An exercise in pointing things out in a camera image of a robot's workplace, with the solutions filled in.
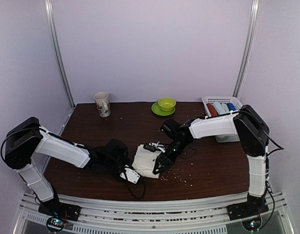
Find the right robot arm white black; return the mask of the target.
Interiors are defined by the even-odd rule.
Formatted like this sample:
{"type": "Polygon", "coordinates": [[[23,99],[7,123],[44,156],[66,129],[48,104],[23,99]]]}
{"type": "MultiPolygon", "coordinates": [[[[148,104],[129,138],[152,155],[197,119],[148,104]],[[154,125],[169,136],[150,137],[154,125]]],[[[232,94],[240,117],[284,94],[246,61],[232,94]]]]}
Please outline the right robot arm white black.
{"type": "Polygon", "coordinates": [[[216,137],[219,143],[238,141],[249,163],[249,190],[243,209],[247,215],[254,215],[262,208],[270,171],[269,127],[250,105],[218,116],[197,117],[183,124],[170,118],[160,129],[172,142],[155,160],[153,174],[169,170],[195,139],[216,137]]]}

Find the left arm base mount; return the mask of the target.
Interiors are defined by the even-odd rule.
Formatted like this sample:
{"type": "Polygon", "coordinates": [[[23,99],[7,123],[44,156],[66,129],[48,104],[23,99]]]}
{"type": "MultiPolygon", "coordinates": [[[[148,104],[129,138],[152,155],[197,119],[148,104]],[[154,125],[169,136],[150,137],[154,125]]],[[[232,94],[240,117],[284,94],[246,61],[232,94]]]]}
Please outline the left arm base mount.
{"type": "Polygon", "coordinates": [[[66,203],[62,203],[58,211],[53,211],[53,212],[45,209],[41,205],[38,208],[39,213],[46,214],[49,216],[59,217],[63,220],[70,220],[70,221],[78,221],[80,210],[81,210],[80,206],[66,204],[66,203]]]}

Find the white cream towel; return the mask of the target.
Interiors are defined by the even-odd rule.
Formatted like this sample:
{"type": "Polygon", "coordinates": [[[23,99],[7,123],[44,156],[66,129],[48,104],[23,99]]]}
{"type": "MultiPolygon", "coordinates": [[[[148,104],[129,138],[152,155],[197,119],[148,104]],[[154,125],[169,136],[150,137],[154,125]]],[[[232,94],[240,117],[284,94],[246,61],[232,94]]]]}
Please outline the white cream towel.
{"type": "Polygon", "coordinates": [[[132,166],[137,172],[146,178],[158,179],[160,174],[154,174],[153,169],[155,161],[161,151],[151,152],[143,148],[143,144],[139,145],[134,156],[132,166]]]}

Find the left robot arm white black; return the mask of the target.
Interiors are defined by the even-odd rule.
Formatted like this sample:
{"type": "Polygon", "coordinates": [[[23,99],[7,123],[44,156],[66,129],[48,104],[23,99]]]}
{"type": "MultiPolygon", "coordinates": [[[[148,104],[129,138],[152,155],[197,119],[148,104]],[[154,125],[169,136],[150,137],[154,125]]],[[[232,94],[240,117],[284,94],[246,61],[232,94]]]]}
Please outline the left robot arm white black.
{"type": "Polygon", "coordinates": [[[16,171],[52,216],[64,211],[54,186],[47,181],[33,156],[43,155],[96,174],[108,173],[136,184],[140,175],[132,167],[126,145],[116,139],[90,147],[58,136],[30,117],[10,130],[0,146],[2,161],[16,171]]]}

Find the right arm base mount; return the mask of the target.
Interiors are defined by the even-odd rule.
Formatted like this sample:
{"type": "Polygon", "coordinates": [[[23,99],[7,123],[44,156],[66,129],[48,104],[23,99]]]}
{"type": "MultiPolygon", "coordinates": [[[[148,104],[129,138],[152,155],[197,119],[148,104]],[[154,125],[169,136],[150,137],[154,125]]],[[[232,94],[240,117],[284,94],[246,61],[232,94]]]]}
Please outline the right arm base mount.
{"type": "Polygon", "coordinates": [[[267,204],[258,207],[255,204],[248,204],[247,202],[228,205],[226,208],[230,221],[258,216],[261,213],[269,211],[267,204]]]}

